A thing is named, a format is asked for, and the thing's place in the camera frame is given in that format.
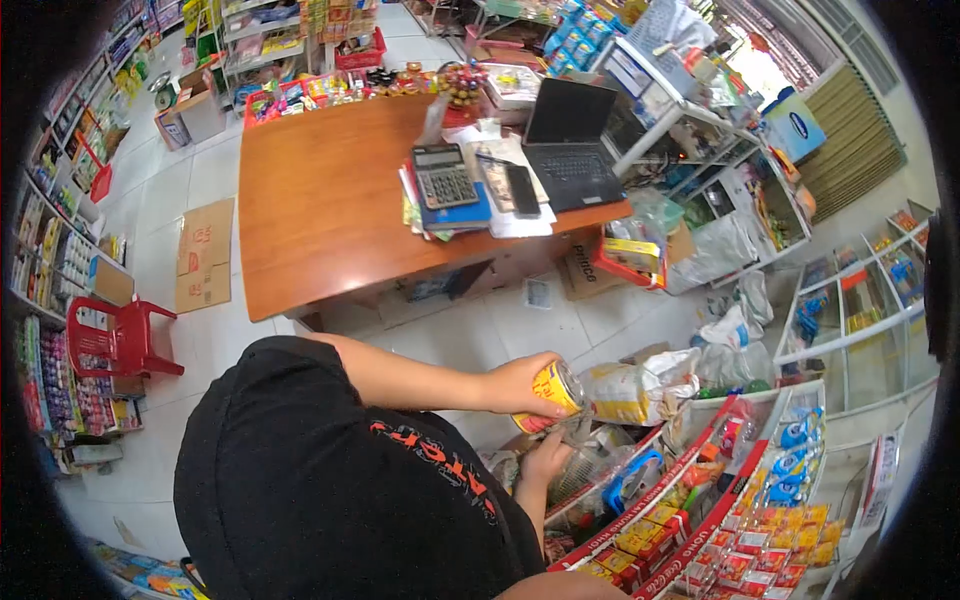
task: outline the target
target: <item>blue notebook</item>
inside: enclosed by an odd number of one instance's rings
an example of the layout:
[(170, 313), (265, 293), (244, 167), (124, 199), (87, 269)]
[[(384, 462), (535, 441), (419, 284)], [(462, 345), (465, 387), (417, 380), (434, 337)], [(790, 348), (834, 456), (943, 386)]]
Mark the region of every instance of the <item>blue notebook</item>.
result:
[(420, 218), (423, 220), (423, 228), (427, 231), (437, 231), (440, 229), (480, 229), (489, 225), (491, 217), (490, 201), (487, 200), (484, 185), (480, 181), (475, 181), (473, 188), (476, 190), (480, 202), (441, 208), (440, 210), (427, 208), (423, 199), (417, 198), (420, 203)]

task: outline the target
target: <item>laptop screen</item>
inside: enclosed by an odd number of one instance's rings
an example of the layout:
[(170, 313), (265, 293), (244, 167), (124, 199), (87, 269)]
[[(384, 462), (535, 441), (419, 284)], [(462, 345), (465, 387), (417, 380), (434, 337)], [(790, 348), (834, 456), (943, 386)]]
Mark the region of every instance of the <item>laptop screen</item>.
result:
[(597, 85), (545, 79), (530, 115), (527, 144), (595, 142), (610, 116), (616, 91)]

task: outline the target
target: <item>orange graphic print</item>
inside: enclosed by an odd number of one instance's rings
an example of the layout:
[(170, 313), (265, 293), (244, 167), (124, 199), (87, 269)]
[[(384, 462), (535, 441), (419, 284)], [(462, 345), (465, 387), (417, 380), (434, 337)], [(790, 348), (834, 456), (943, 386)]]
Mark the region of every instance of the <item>orange graphic print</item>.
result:
[(445, 452), (443, 444), (431, 440), (408, 425), (393, 427), (381, 420), (373, 420), (370, 431), (386, 436), (401, 447), (411, 450), (426, 464), (432, 465), (450, 486), (463, 493), (470, 505), (480, 508), (490, 525), (496, 524), (496, 510), (489, 498), (492, 492), (480, 482), (476, 469), (462, 461), (456, 452)]

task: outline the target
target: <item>laptop keyboard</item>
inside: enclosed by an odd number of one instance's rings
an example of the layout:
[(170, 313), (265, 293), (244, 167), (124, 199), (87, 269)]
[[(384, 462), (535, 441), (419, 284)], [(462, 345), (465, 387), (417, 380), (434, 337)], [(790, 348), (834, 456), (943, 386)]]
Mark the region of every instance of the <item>laptop keyboard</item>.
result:
[(608, 168), (597, 156), (547, 156), (540, 167), (554, 180), (603, 180)]

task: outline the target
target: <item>smartphone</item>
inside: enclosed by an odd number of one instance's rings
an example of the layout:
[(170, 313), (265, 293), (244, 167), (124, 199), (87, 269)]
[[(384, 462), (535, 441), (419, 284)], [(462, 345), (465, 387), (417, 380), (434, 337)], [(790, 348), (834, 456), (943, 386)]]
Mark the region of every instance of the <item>smartphone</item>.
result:
[(514, 208), (521, 215), (540, 215), (540, 203), (537, 202), (537, 192), (530, 181), (530, 169), (523, 165), (507, 166), (507, 181), (514, 196)]

